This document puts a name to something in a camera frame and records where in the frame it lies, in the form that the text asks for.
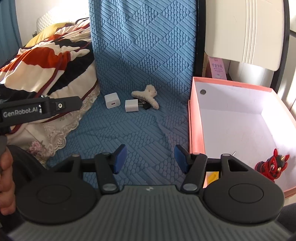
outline white power adapter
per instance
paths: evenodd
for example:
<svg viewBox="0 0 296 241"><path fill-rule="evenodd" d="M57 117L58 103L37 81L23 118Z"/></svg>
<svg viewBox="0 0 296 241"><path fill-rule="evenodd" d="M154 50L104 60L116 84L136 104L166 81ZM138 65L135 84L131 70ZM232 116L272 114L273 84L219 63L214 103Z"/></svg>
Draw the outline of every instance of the white power adapter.
<svg viewBox="0 0 296 241"><path fill-rule="evenodd" d="M118 98L117 93L105 95L105 102L107 109L120 106L120 99Z"/></svg>
<svg viewBox="0 0 296 241"><path fill-rule="evenodd" d="M126 112L139 111L138 99L126 100Z"/></svg>

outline human hand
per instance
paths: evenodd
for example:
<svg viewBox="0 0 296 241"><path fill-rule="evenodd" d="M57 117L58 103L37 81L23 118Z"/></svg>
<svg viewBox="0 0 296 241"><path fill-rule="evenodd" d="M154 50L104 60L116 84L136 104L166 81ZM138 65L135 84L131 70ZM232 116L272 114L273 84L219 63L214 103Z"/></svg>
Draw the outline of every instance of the human hand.
<svg viewBox="0 0 296 241"><path fill-rule="evenodd" d="M9 215L15 212L15 183L12 179L12 155L8 148L0 157L0 212Z"/></svg>

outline red dragon figurine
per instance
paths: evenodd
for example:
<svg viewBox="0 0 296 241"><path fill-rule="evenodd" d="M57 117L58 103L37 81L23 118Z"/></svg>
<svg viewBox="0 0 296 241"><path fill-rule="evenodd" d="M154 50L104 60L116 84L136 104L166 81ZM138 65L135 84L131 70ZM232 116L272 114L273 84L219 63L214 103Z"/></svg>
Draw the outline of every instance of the red dragon figurine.
<svg viewBox="0 0 296 241"><path fill-rule="evenodd" d="M289 157L290 155L279 155L277 149L274 149L274 155L266 162L258 162L255 166L255 170L274 182L274 180L279 178L281 173L287 168L287 160Z"/></svg>

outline black pants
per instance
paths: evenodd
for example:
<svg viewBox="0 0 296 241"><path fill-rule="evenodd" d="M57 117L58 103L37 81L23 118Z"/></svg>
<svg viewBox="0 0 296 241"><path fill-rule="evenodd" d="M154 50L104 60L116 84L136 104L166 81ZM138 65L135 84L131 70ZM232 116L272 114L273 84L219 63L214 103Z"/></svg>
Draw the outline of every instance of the black pants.
<svg viewBox="0 0 296 241"><path fill-rule="evenodd" d="M34 156L27 153L17 146L8 147L13 157L13 180L15 182L15 193L26 185L35 177L41 175L46 169L36 160ZM16 211L12 215L3 216L0 214L0 222L3 226L0 230L9 233L14 228L18 227L23 219ZM283 225L291 233L296 232L296 204L291 204L283 207L281 214L278 217L278 222Z"/></svg>

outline blue curtain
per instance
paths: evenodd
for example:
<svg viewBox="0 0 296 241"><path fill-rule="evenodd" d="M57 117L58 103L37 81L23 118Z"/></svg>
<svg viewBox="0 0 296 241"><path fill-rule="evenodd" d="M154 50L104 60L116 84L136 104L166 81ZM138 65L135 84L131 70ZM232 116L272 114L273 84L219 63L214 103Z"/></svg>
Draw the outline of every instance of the blue curtain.
<svg viewBox="0 0 296 241"><path fill-rule="evenodd" d="M0 67L21 47L15 0L0 0Z"/></svg>

